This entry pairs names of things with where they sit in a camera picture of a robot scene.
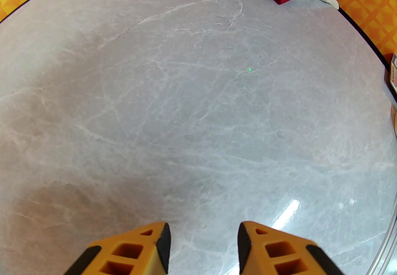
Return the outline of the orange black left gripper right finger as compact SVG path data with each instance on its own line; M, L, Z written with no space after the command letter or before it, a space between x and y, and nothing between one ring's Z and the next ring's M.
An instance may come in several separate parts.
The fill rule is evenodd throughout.
M238 230L239 274L336 275L337 266L315 242L253 221Z

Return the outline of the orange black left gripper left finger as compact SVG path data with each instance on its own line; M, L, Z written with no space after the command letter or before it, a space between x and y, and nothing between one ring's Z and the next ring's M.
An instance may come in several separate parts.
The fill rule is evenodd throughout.
M155 222L94 241L65 274L166 275L170 251L169 224Z

